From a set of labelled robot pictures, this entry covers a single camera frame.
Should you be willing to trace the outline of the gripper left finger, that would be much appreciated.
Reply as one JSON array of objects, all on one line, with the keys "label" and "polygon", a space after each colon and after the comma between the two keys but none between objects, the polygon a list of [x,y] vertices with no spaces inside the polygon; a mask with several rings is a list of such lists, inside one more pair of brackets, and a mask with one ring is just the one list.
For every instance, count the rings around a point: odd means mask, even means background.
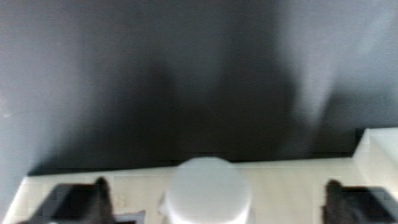
[{"label": "gripper left finger", "polygon": [[59,184],[19,224],[114,224],[106,179],[99,177],[91,184]]}]

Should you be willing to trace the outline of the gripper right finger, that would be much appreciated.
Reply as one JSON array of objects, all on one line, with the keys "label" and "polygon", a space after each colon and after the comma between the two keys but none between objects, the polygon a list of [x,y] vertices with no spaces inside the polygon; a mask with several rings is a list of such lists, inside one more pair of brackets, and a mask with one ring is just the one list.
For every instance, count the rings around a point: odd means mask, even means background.
[{"label": "gripper right finger", "polygon": [[398,224],[398,200],[382,187],[325,186],[323,224]]}]

